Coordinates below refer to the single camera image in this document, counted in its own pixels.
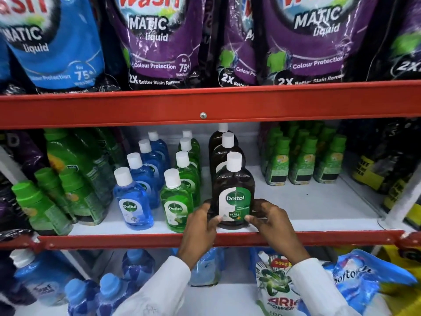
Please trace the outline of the white shelf board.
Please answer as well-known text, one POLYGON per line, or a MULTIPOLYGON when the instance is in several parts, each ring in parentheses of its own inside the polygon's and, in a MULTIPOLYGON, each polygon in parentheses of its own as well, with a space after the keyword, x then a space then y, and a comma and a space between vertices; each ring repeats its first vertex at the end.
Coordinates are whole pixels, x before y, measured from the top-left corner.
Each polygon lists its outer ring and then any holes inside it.
MULTIPOLYGON (((286 210, 296 232, 383 231, 378 214, 345 182, 333 184, 312 180, 308 185, 269 186, 260 170, 256 139, 244 136, 239 146, 245 153, 246 167, 255 180, 255 198, 265 199, 286 210)), ((132 230, 125 224, 117 201, 109 207, 97 226, 73 225, 70 236, 175 234, 167 224, 162 207, 153 210, 154 225, 147 230, 132 230)))

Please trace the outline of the narrow red shelf rail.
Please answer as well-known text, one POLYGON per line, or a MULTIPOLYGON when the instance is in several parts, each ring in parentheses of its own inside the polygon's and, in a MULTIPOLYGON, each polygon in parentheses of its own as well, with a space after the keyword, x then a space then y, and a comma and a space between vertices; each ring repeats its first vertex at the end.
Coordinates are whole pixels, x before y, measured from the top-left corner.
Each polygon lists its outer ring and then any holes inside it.
MULTIPOLYGON (((398 247, 421 246, 421 232, 405 233, 403 230, 298 232, 305 246, 375 246, 395 244, 398 247)), ((31 248, 42 250, 100 250, 134 248, 175 248, 180 245, 182 234, 127 234, 127 235, 75 235, 40 236, 38 241, 28 235, 0 242, 0 250, 31 248)), ((267 246, 259 233, 218 233, 214 246, 267 246)))

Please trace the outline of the blue liquid detergent pouch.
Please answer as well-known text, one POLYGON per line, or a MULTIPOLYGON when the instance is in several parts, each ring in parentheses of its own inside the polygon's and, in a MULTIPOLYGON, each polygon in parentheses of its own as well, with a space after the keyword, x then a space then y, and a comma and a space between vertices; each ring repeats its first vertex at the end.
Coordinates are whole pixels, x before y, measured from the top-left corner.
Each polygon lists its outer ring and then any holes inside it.
POLYGON ((37 94, 98 91, 105 67, 91 0, 0 0, 0 33, 37 94))

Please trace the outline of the white green detergent powder bag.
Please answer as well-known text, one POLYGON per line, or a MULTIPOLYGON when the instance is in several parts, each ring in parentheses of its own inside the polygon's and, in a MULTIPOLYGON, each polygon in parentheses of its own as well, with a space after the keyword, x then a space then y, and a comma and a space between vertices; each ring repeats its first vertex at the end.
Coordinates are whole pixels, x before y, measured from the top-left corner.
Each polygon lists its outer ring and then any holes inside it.
POLYGON ((291 276, 292 264, 271 248, 257 248, 254 253, 256 304, 264 316, 307 316, 300 309, 301 297, 291 276))

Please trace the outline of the blue cap softener bottle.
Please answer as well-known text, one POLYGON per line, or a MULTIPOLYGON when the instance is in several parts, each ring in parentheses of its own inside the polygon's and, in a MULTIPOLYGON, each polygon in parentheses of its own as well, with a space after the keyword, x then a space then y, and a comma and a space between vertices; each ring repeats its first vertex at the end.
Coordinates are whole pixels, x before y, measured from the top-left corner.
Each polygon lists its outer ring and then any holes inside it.
POLYGON ((127 250, 122 260, 123 278, 141 288, 155 274, 155 259, 144 249, 127 250))
POLYGON ((112 316, 116 309, 130 296, 139 291, 133 281, 120 278, 113 273, 105 274, 99 282, 95 295, 96 316, 112 316))
POLYGON ((99 285, 96 282, 74 278, 66 284, 64 292, 68 300, 68 316, 97 316, 99 285))

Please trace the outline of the large blue fabric softener bottle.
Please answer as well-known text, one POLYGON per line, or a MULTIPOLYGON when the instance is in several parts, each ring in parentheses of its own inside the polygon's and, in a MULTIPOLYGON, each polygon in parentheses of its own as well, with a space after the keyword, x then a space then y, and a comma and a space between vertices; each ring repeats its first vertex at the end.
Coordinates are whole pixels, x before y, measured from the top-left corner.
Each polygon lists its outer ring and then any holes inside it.
POLYGON ((14 277, 45 306, 67 305, 65 286, 80 275, 65 262, 30 249, 13 250, 14 277))

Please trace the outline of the green disinfectant bottle white cap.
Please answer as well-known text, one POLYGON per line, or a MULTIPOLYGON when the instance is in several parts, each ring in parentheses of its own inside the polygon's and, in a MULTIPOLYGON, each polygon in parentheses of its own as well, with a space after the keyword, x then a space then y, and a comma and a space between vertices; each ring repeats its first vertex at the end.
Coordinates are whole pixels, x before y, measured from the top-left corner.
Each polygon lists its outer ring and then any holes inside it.
POLYGON ((176 153, 176 168, 178 169, 180 179, 192 194, 193 205, 198 207, 201 203, 201 184, 198 169, 191 164, 189 154, 185 151, 176 153))
POLYGON ((192 133, 192 131, 191 131, 191 130, 184 129, 184 130, 182 131, 182 134, 183 134, 183 138, 189 138, 189 139, 191 140, 192 149, 193 149, 194 151, 196 151, 197 153, 200 153, 200 152, 201 152, 200 144, 199 144, 199 142, 197 141, 197 139, 195 139, 195 138, 193 137, 193 133, 192 133))
POLYGON ((189 161, 192 165, 196 167, 201 175, 201 161, 200 161, 200 153, 197 153, 192 149, 191 140, 189 138, 181 138, 178 144, 178 151, 187 152, 189 155, 189 161))
POLYGON ((178 169, 166 170, 164 179, 160 198, 167 226, 175 233, 183 233, 188 215, 194 210, 192 192, 181 180, 178 169))

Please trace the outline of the group of large green bottles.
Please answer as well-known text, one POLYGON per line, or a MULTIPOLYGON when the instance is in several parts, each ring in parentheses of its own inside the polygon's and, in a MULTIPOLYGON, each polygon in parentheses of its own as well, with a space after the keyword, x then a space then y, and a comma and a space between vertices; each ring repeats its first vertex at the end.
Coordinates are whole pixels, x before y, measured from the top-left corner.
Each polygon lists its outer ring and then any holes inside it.
POLYGON ((114 169, 109 152, 122 156, 109 130, 46 128, 49 166, 21 181, 12 192, 30 227, 41 236, 69 235, 76 223, 96 226, 113 200, 114 169))

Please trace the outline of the purple liquid detergent pouch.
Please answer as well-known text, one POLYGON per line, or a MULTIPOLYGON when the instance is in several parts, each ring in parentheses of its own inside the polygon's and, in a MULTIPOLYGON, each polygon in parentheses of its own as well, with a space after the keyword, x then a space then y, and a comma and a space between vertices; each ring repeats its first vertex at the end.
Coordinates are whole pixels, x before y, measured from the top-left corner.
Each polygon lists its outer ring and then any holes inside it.
POLYGON ((130 90, 197 88, 206 0, 105 0, 130 90))
POLYGON ((262 85, 341 83, 378 0, 261 0, 262 85))
POLYGON ((223 39, 216 65, 222 88, 257 84, 252 0, 223 0, 223 39))
POLYGON ((421 0, 393 0, 366 81, 421 80, 421 0))

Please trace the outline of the blue disinfectant bottle white cap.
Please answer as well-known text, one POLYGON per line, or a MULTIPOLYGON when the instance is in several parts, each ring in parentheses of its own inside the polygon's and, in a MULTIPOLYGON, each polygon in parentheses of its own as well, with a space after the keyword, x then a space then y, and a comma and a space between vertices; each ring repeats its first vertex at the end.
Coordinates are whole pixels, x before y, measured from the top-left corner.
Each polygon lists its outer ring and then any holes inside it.
POLYGON ((146 191, 133 180, 128 167, 114 170, 116 185, 113 196, 118 203, 124 223, 132 230, 147 230, 154 224, 146 191))
POLYGON ((149 131, 148 137, 152 151, 159 154, 162 158, 164 170, 171 168, 171 158, 167 144, 159 137, 157 131, 149 131))
POLYGON ((158 190, 161 190, 165 184, 164 178, 164 161, 161 155, 157 152, 152 151, 151 143, 149 139, 139 140, 140 156, 144 165, 150 167, 153 171, 153 175, 157 184, 158 190))
POLYGON ((142 186, 148 195, 151 209, 159 208, 159 181, 155 178, 153 168, 143 163, 140 153, 128 154, 127 160, 132 178, 142 186))

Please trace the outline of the wide red shelf rail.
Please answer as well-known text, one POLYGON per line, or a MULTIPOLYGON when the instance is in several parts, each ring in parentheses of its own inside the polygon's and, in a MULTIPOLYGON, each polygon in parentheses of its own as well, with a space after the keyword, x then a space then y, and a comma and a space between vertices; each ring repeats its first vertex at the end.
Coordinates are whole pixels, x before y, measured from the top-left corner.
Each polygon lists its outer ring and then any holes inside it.
POLYGON ((0 96, 0 130, 419 116, 421 80, 0 96))

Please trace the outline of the group of small green bottles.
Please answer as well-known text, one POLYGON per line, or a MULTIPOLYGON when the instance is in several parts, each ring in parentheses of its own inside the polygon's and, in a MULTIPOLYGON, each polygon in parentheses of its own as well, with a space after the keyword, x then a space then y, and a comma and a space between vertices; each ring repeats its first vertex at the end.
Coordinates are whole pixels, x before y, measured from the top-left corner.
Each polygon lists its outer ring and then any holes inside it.
POLYGON ((347 137, 324 121, 263 122, 260 170, 267 185, 334 183, 342 170, 347 137))

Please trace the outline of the brown disinfectant bottle white cap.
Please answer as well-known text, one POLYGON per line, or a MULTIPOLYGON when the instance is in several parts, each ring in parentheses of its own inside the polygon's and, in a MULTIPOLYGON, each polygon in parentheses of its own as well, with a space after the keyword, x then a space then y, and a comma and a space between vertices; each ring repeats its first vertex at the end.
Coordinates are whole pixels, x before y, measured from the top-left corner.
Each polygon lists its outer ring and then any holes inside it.
POLYGON ((212 153, 213 153, 213 151, 217 148, 217 147, 219 147, 219 146, 221 146, 222 145, 222 136, 223 136, 223 133, 225 133, 225 132, 230 132, 230 133, 232 133, 230 130, 229 130, 229 123, 219 123, 218 124, 218 130, 217 131, 215 131, 211 136, 210 136, 210 139, 209 139, 209 142, 208 142, 208 152, 209 152, 209 156, 211 157, 212 156, 212 153))
POLYGON ((254 208, 255 180, 243 166, 240 152, 229 152, 225 166, 215 175, 212 185, 210 216, 220 216, 219 227, 237 230, 248 225, 246 215, 254 208))
POLYGON ((222 144, 214 149, 210 158, 211 181, 214 182, 218 172, 227 164, 227 155, 230 152, 238 152, 242 155, 242 166, 245 166, 245 154, 243 150, 235 145, 235 135, 232 132, 222 134, 222 144))

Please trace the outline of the white shelf bracket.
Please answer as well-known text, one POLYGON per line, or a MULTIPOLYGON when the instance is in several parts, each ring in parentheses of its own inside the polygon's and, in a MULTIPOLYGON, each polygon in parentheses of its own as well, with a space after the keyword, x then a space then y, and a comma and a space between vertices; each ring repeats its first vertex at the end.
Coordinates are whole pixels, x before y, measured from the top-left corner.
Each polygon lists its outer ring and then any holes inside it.
POLYGON ((380 205, 385 216, 378 220, 385 230, 421 231, 421 176, 398 179, 380 205))

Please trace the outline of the person's left forearm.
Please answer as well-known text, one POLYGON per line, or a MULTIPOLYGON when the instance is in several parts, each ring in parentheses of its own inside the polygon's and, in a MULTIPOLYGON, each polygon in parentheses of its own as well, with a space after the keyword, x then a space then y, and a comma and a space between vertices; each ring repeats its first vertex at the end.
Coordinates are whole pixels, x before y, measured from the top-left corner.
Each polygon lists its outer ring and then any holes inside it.
POLYGON ((170 256, 135 294, 112 316, 175 316, 184 302, 191 270, 181 259, 170 256))

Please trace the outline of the person's right hand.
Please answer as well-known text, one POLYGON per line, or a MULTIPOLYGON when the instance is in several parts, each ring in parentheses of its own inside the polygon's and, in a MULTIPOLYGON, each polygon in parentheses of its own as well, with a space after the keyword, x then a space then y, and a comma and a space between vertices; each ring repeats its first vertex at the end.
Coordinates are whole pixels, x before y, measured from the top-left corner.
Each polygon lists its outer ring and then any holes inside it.
POLYGON ((272 249, 285 256, 292 265, 311 258, 284 209, 267 200, 255 199, 251 215, 264 220, 264 230, 259 233, 272 249))

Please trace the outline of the yellow pouch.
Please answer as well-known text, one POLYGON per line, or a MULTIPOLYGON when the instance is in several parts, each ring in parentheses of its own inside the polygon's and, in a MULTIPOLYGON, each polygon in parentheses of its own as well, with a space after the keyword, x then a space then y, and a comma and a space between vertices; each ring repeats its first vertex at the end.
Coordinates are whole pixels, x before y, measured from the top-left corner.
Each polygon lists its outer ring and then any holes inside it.
POLYGON ((421 316, 421 247, 384 245, 377 257, 405 269, 418 281, 415 285, 382 283, 380 293, 392 316, 421 316))

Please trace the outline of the person's right forearm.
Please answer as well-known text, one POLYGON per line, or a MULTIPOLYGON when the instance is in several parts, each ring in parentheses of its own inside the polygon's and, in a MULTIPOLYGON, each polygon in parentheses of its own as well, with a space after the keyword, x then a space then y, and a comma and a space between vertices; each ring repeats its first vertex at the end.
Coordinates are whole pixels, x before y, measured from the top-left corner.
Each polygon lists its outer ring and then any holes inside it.
POLYGON ((290 275, 311 316, 362 316, 349 306, 318 259, 293 265, 290 275))

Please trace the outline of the blue fabric softener pouch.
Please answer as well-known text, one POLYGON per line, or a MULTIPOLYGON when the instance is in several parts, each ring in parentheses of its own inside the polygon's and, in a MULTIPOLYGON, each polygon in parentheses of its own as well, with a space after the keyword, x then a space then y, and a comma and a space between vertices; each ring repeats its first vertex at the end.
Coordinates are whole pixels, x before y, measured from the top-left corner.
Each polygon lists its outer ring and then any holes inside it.
POLYGON ((336 288, 348 305, 361 315, 380 291, 382 284, 419 284, 410 271, 360 249, 338 256, 336 262, 323 261, 322 266, 331 274, 336 288))

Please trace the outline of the black and yellow pouches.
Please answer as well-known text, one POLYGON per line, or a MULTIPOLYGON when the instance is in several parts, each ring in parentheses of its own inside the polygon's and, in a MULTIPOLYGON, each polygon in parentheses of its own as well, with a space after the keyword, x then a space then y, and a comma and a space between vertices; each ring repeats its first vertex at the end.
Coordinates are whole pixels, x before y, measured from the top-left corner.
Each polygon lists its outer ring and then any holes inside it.
POLYGON ((345 120, 341 133, 350 177, 382 196, 388 214, 421 162, 421 117, 345 120))

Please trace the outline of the light blue refill pouch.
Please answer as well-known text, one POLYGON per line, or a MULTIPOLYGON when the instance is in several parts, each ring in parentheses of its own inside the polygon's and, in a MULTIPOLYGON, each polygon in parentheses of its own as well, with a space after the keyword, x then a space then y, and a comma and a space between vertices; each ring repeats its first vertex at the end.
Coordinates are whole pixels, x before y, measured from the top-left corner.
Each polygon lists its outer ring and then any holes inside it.
POLYGON ((188 285, 190 287, 216 286, 225 269, 225 249, 211 248, 192 269, 188 285))

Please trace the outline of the person's left hand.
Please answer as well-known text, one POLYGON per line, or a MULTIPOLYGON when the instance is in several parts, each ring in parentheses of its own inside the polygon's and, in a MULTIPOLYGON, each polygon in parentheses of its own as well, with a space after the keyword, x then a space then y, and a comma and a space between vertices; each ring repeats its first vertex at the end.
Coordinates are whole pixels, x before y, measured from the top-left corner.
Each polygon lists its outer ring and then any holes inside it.
POLYGON ((207 228, 207 223, 210 219, 208 218, 210 206, 210 200, 206 200, 198 209, 189 214, 187 218, 186 228, 176 256, 190 270, 213 247, 216 238, 216 229, 207 228))

